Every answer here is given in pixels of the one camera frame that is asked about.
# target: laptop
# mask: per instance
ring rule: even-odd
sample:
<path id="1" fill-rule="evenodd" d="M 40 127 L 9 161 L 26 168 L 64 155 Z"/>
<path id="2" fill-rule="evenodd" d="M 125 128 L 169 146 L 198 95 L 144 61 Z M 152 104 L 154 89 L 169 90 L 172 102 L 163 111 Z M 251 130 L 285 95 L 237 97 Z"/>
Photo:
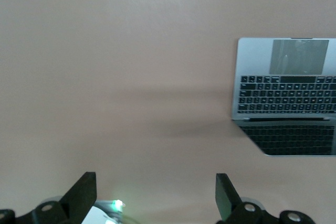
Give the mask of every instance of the laptop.
<path id="1" fill-rule="evenodd" d="M 336 155 L 336 38 L 241 38 L 233 121 L 267 155 Z"/>

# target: keyboard key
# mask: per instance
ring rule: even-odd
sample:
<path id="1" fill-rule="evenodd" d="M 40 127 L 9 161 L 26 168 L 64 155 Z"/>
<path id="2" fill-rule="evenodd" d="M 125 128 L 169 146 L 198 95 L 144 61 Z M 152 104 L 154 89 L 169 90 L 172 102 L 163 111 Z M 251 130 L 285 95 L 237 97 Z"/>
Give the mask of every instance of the keyboard key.
<path id="1" fill-rule="evenodd" d="M 248 82 L 250 82 L 250 83 L 255 82 L 255 80 L 256 80 L 256 77 L 255 77 L 255 76 L 250 76 L 250 77 L 248 78 Z"/>
<path id="2" fill-rule="evenodd" d="M 241 84 L 240 89 L 241 90 L 255 90 L 256 85 L 255 84 Z"/>
<path id="3" fill-rule="evenodd" d="M 271 81 L 272 81 L 272 83 L 279 83 L 280 82 L 280 77 L 272 77 Z"/>
<path id="4" fill-rule="evenodd" d="M 240 97 L 249 97 L 249 96 L 251 96 L 251 91 L 250 90 L 241 90 L 239 96 Z"/>
<path id="5" fill-rule="evenodd" d="M 247 110 L 247 105 L 246 104 L 239 104 L 238 105 L 238 110 Z"/>
<path id="6" fill-rule="evenodd" d="M 325 83 L 332 83 L 332 77 L 326 77 Z"/>
<path id="7" fill-rule="evenodd" d="M 314 83 L 314 76 L 281 76 L 281 83 Z"/>
<path id="8" fill-rule="evenodd" d="M 308 90 L 313 90 L 314 89 L 314 84 L 308 84 Z"/>
<path id="9" fill-rule="evenodd" d="M 322 88 L 322 84 L 315 84 L 315 89 L 316 90 L 320 90 Z"/>
<path id="10" fill-rule="evenodd" d="M 283 92 L 281 92 L 281 96 L 282 97 L 287 97 L 288 96 L 288 91 L 284 90 Z"/>
<path id="11" fill-rule="evenodd" d="M 300 89 L 300 84 L 294 84 L 294 90 L 299 90 Z"/>
<path id="12" fill-rule="evenodd" d="M 271 77 L 264 77 L 264 83 L 271 83 Z"/>
<path id="13" fill-rule="evenodd" d="M 293 84 L 289 83 L 289 84 L 286 84 L 286 90 L 291 90 L 293 89 Z"/>
<path id="14" fill-rule="evenodd" d="M 257 76 L 257 83 L 261 83 L 262 82 L 262 76 Z"/>
<path id="15" fill-rule="evenodd" d="M 316 83 L 324 83 L 324 77 L 317 77 Z"/>
<path id="16" fill-rule="evenodd" d="M 247 76 L 242 76 L 240 82 L 247 82 Z"/>

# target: black keys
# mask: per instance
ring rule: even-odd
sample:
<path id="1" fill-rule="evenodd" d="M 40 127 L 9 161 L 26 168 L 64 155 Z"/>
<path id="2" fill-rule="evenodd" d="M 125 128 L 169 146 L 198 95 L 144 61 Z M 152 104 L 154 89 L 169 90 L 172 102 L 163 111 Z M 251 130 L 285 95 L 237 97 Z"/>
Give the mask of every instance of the black keys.
<path id="1" fill-rule="evenodd" d="M 314 84 L 308 84 L 308 90 L 314 90 Z"/>
<path id="2" fill-rule="evenodd" d="M 247 110 L 247 104 L 239 104 L 238 109 L 239 110 Z"/>
<path id="3" fill-rule="evenodd" d="M 250 77 L 248 78 L 248 82 L 250 82 L 250 83 L 255 82 L 255 80 L 256 80 L 256 77 L 255 77 L 255 76 L 250 76 Z"/>
<path id="4" fill-rule="evenodd" d="M 271 83 L 271 77 L 264 77 L 264 83 Z"/>
<path id="5" fill-rule="evenodd" d="M 315 83 L 314 76 L 281 76 L 280 83 Z"/>
<path id="6" fill-rule="evenodd" d="M 240 82 L 247 82 L 247 76 L 242 76 Z"/>
<path id="7" fill-rule="evenodd" d="M 239 93 L 240 97 L 250 97 L 251 96 L 251 91 L 250 90 L 241 90 Z"/>
<path id="8" fill-rule="evenodd" d="M 300 90 L 301 89 L 301 85 L 298 84 L 298 83 L 296 83 L 296 84 L 294 84 L 294 88 L 293 89 L 294 90 Z"/>
<path id="9" fill-rule="evenodd" d="M 240 85 L 240 89 L 241 90 L 255 90 L 256 89 L 256 85 L 252 84 L 252 83 L 249 83 L 249 84 L 242 83 Z"/>
<path id="10" fill-rule="evenodd" d="M 326 77 L 325 83 L 332 83 L 332 77 Z"/>
<path id="11" fill-rule="evenodd" d="M 252 96 L 253 97 L 259 97 L 259 91 L 258 90 L 252 91 Z"/>
<path id="12" fill-rule="evenodd" d="M 280 82 L 280 77 L 272 77 L 271 82 L 272 83 L 279 83 Z"/>
<path id="13" fill-rule="evenodd" d="M 262 76 L 257 76 L 257 83 L 261 83 L 262 82 Z"/>
<path id="14" fill-rule="evenodd" d="M 315 84 L 315 89 L 316 90 L 320 90 L 322 88 L 322 84 L 318 83 L 318 84 Z"/>
<path id="15" fill-rule="evenodd" d="M 316 83 L 324 83 L 324 77 L 317 77 Z"/>

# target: silver screw head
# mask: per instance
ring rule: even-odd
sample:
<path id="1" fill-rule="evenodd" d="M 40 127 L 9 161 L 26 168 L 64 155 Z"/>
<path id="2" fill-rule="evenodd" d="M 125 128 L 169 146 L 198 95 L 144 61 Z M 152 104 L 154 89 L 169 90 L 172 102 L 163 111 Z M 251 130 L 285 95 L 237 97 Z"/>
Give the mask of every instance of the silver screw head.
<path id="1" fill-rule="evenodd" d="M 288 218 L 292 221 L 295 221 L 295 222 L 300 222 L 301 221 L 301 218 L 300 216 L 298 216 L 297 214 L 295 214 L 294 212 L 290 212 L 288 214 Z"/>
<path id="2" fill-rule="evenodd" d="M 253 206 L 252 204 L 246 204 L 245 209 L 249 212 L 254 212 L 256 210 L 255 206 Z"/>

